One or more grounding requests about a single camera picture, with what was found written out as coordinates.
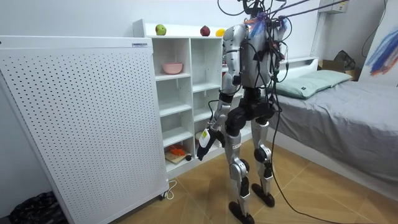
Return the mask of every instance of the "green pillow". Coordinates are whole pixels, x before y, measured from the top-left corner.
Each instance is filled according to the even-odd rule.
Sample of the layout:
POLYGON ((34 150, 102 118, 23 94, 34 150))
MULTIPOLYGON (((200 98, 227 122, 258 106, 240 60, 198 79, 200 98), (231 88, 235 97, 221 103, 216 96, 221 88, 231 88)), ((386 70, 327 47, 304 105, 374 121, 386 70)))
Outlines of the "green pillow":
POLYGON ((276 90, 278 94, 284 96, 307 99, 319 91, 348 81, 350 78, 352 77, 345 73, 320 70, 277 83, 276 90))

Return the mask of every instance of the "white wall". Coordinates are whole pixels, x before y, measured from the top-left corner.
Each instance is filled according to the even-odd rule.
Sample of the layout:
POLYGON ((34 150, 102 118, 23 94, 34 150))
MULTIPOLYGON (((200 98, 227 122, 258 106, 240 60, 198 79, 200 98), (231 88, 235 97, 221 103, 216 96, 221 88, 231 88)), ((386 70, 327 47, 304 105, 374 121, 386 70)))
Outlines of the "white wall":
MULTIPOLYGON (((383 0, 350 0, 346 13, 327 15, 317 55, 333 60, 340 50, 344 50, 358 67, 362 67, 366 59, 361 55, 362 46, 379 24, 383 10, 383 0)), ((373 37, 365 45, 365 55, 373 37)))
MULTIPOLYGON (((288 0, 288 4, 297 1, 288 0)), ((284 14, 317 7, 319 1, 311 0, 292 7, 284 14)), ((236 0, 221 0, 220 3, 229 13, 243 10, 241 2, 236 0)), ((275 2, 274 8, 280 5, 275 2)), ((241 23, 246 16, 224 15, 218 9, 216 0, 3 0, 0 1, 0 35, 132 37, 131 24, 139 19, 153 23, 227 28, 241 23)), ((289 58, 310 55, 316 18, 316 12, 292 18, 293 33, 286 41, 289 58)), ((50 186, 4 96, 0 95, 2 217, 24 199, 49 190, 50 186)))

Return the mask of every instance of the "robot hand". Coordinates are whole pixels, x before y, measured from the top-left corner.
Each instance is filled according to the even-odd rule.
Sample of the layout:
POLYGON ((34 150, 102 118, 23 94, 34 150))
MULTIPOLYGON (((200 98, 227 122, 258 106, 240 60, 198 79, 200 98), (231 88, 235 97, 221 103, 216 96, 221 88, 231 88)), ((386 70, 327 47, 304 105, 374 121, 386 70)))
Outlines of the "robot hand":
POLYGON ((205 156, 210 147, 214 144, 214 142, 219 140, 221 142, 222 147, 225 147, 225 138, 221 131, 214 131, 208 126, 200 136, 199 139, 199 147, 197 150, 197 156, 201 161, 203 156, 205 156))

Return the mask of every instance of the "yellow fruit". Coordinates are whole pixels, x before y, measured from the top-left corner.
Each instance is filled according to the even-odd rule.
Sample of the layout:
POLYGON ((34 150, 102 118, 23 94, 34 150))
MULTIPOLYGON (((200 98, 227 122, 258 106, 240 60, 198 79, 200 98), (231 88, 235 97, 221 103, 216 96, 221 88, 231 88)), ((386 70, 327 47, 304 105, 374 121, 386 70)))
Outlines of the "yellow fruit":
POLYGON ((225 33, 225 30, 224 30, 224 29, 219 29, 219 30, 216 32, 216 37, 222 37, 222 36, 224 36, 224 33, 225 33))

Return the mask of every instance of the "pink bowl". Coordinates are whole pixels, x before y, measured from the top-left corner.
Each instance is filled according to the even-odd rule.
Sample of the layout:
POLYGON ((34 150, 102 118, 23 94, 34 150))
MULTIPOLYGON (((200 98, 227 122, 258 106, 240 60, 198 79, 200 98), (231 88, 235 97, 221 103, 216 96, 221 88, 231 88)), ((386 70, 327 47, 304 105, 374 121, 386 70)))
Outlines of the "pink bowl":
POLYGON ((169 75, 176 75, 182 70, 182 63, 164 63, 162 64, 163 71, 169 75))

